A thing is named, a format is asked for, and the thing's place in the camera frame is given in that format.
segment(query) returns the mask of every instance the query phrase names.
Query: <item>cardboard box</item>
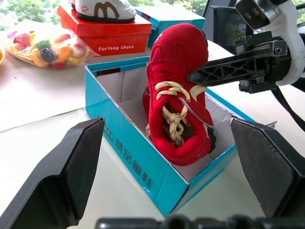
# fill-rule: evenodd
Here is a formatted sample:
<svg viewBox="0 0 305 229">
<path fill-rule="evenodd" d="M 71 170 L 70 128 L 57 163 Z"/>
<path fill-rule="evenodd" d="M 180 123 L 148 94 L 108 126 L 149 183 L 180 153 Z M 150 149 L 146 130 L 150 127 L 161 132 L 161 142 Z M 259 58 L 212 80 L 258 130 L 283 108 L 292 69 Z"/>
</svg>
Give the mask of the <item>cardboard box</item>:
<svg viewBox="0 0 305 229">
<path fill-rule="evenodd" d="M 237 154 L 229 125 L 232 116 L 252 119 L 208 90 L 206 104 L 214 122 L 216 148 L 192 165 L 172 165 L 145 136 L 142 94 L 148 60 L 140 57 L 86 66 L 86 109 L 91 118 L 106 119 L 105 138 L 166 216 L 215 179 Z"/>
<path fill-rule="evenodd" d="M 190 23 L 203 30 L 205 18 L 178 6 L 141 6 L 136 8 L 137 14 L 152 23 L 152 33 L 149 36 L 147 47 L 152 48 L 157 37 L 167 28 L 180 24 Z"/>
<path fill-rule="evenodd" d="M 62 27 L 73 30 L 99 55 L 145 52 L 152 24 L 138 15 L 132 23 L 101 23 L 77 18 L 71 5 L 60 5 L 57 12 Z"/>
</svg>

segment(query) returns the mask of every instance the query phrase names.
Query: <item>red shoe box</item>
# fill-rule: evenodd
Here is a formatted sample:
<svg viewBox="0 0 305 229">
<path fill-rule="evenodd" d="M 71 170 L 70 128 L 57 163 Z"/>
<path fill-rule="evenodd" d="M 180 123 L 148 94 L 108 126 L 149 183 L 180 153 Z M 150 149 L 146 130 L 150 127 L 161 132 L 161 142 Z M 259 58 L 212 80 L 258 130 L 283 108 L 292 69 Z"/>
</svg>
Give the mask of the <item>red shoe box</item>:
<svg viewBox="0 0 305 229">
<path fill-rule="evenodd" d="M 63 28 L 74 31 L 102 56 L 144 52 L 152 32 L 152 24 L 139 15 L 131 23 L 105 23 L 77 18 L 69 5 L 60 5 L 57 12 Z"/>
</svg>

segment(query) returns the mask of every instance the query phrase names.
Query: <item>shoe sole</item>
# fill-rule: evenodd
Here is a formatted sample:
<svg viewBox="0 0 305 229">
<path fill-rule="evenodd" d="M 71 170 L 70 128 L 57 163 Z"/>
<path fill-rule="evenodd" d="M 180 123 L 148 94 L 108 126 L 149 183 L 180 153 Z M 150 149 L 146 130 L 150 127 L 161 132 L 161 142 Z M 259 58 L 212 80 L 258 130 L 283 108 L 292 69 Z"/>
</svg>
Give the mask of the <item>shoe sole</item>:
<svg viewBox="0 0 305 229">
<path fill-rule="evenodd" d="M 77 12 L 77 17 L 86 21 L 98 21 L 98 22 L 115 22 L 115 23 L 127 23 L 133 22 L 135 18 L 130 19 L 115 19 L 115 18 L 100 18 L 94 16 L 87 16 Z"/>
<path fill-rule="evenodd" d="M 209 152 L 209 153 L 211 153 L 216 147 L 216 136 L 214 135 L 213 128 L 208 127 L 208 135 L 209 135 L 210 140 L 211 140 L 211 149 L 210 149 L 210 152 Z"/>
</svg>

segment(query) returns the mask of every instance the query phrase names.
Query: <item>plastic bag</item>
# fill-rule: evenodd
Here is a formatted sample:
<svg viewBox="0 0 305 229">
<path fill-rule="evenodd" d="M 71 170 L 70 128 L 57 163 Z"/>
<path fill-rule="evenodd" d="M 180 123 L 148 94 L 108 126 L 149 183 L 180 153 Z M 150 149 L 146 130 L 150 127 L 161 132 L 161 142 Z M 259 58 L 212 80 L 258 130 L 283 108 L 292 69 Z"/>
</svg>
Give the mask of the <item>plastic bag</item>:
<svg viewBox="0 0 305 229">
<path fill-rule="evenodd" d="M 30 29 L 29 26 L 19 30 L 16 27 L 8 34 L 10 54 L 41 68 L 55 69 L 77 65 L 97 55 L 69 30 L 47 23 L 34 25 Z"/>
</svg>

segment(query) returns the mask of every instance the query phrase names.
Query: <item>teal box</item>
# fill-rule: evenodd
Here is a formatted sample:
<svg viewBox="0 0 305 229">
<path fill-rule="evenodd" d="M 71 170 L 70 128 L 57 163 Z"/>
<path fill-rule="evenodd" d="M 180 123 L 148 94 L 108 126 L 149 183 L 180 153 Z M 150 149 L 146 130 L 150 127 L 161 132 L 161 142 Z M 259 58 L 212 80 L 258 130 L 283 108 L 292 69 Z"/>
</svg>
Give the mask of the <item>teal box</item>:
<svg viewBox="0 0 305 229">
<path fill-rule="evenodd" d="M 147 47 L 152 48 L 157 37 L 167 28 L 189 23 L 203 30 L 205 18 L 177 6 L 140 6 L 136 7 L 137 14 L 152 23 L 152 33 L 149 36 Z"/>
<path fill-rule="evenodd" d="M 86 66 L 86 109 L 91 118 L 105 118 L 105 138 L 166 216 L 200 192 L 236 156 L 231 118 L 252 119 L 208 90 L 206 107 L 213 117 L 216 148 L 192 165 L 172 165 L 145 136 L 142 94 L 148 61 L 147 56 Z"/>
</svg>

